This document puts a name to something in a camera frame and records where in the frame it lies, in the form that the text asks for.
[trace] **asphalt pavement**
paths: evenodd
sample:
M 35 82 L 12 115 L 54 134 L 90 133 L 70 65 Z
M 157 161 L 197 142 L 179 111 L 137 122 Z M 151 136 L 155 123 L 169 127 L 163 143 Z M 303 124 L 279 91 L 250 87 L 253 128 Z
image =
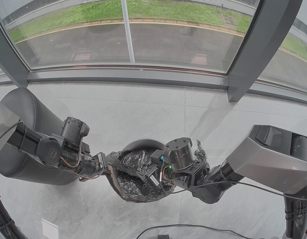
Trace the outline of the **asphalt pavement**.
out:
M 227 72 L 242 37 L 191 26 L 130 24 L 135 62 Z M 17 44 L 33 67 L 128 63 L 124 24 L 73 28 Z M 278 50 L 260 79 L 307 91 L 307 63 Z

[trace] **yellow road edge line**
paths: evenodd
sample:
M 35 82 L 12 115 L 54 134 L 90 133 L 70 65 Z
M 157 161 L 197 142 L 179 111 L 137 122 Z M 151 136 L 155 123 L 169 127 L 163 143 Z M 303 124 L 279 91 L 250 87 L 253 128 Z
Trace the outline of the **yellow road edge line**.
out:
M 227 33 L 227 34 L 232 34 L 232 35 L 244 37 L 244 35 L 242 35 L 242 34 L 232 33 L 229 30 L 225 31 L 225 30 L 215 29 L 215 28 L 211 28 L 211 27 L 196 26 L 196 25 L 189 25 L 189 24 L 180 24 L 180 23 L 171 23 L 171 22 L 154 22 L 154 21 L 130 21 L 129 23 L 130 24 L 163 24 L 163 25 L 174 25 L 174 26 L 190 26 L 190 27 L 196 27 L 196 28 L 201 28 L 201 29 L 208 29 L 208 30 L 213 30 L 213 31 L 221 32 L 221 33 Z M 71 29 L 87 27 L 87 26 L 100 26 L 100 25 L 112 25 L 112 24 L 124 24 L 124 22 L 106 22 L 106 23 L 97 23 L 97 24 L 84 24 L 84 25 L 81 25 L 81 26 L 72 26 L 72 27 L 57 29 L 57 30 L 53 30 L 53 31 L 50 31 L 50 32 L 46 32 L 46 33 L 38 34 L 38 35 L 35 35 L 35 36 L 31 36 L 29 38 L 26 38 L 26 39 L 23 39 L 23 40 L 21 40 L 19 42 L 16 42 L 15 44 L 18 44 L 20 42 L 24 42 L 24 41 L 27 41 L 27 40 L 30 40 L 32 38 L 36 38 L 36 37 L 39 37 L 39 36 L 42 36 L 42 35 L 52 34 L 52 33 L 60 32 L 60 31 L 64 31 L 64 30 L 71 30 Z M 292 56 L 294 56 L 294 57 L 296 57 L 296 58 L 298 58 L 298 59 L 300 59 L 300 60 L 302 60 L 302 61 L 307 63 L 307 60 L 303 59 L 300 56 L 297 56 L 294 53 L 291 53 L 291 52 L 285 50 L 285 48 L 279 47 L 279 50 L 281 50 L 283 52 L 286 52 L 287 54 L 290 54 L 290 55 L 292 55 Z

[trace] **crumpled plastic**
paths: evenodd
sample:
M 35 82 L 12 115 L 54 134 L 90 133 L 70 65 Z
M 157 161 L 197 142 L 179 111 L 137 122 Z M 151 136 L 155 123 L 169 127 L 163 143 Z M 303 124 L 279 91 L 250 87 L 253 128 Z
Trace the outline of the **crumpled plastic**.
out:
M 198 146 L 194 155 L 197 159 L 206 162 L 207 155 L 201 146 L 201 142 L 197 140 Z M 138 176 L 137 172 L 145 174 L 151 170 L 155 163 L 150 159 L 152 153 L 156 149 L 147 148 L 140 150 L 127 150 L 112 152 L 107 155 L 107 162 L 111 175 L 106 175 L 110 185 L 115 192 L 125 201 L 134 203 L 147 203 L 158 201 L 173 192 L 175 185 L 172 182 L 162 180 L 160 186 L 154 187 L 145 184 Z

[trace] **gray tile floor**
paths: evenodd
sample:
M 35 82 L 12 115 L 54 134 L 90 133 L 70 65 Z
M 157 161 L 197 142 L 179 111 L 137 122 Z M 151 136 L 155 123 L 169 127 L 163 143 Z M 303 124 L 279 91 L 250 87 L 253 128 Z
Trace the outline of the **gray tile floor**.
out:
M 13 88 L 0 86 L 0 100 Z M 121 150 L 135 139 L 166 143 L 187 136 L 202 142 L 208 162 L 215 166 L 253 124 L 307 135 L 306 105 L 256 95 L 231 104 L 222 90 L 171 86 L 63 82 L 31 83 L 28 89 L 61 119 L 72 116 L 86 122 L 91 130 L 84 141 L 92 153 Z M 52 186 L 0 175 L 0 194 L 29 239 L 132 239 L 148 227 L 175 223 L 233 229 L 268 239 L 281 236 L 285 229 L 283 198 L 244 185 L 229 189 L 214 205 L 189 192 L 136 204 L 123 201 L 103 177 Z M 239 238 L 200 228 L 166 228 L 148 231 L 140 239 L 154 239 L 157 234 L 173 239 Z

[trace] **grass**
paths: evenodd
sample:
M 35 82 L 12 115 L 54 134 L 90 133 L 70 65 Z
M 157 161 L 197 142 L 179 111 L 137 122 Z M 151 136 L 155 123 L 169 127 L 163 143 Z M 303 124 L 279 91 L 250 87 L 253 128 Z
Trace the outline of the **grass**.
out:
M 127 0 L 127 7 L 129 18 L 164 18 L 224 25 L 221 17 L 222 9 L 199 3 L 170 0 Z M 247 30 L 251 21 L 250 17 L 233 11 L 225 11 L 225 14 L 236 18 L 238 30 Z M 123 18 L 120 0 L 91 2 L 38 17 L 10 30 L 9 33 L 13 41 L 18 41 L 27 36 L 72 23 L 116 18 Z

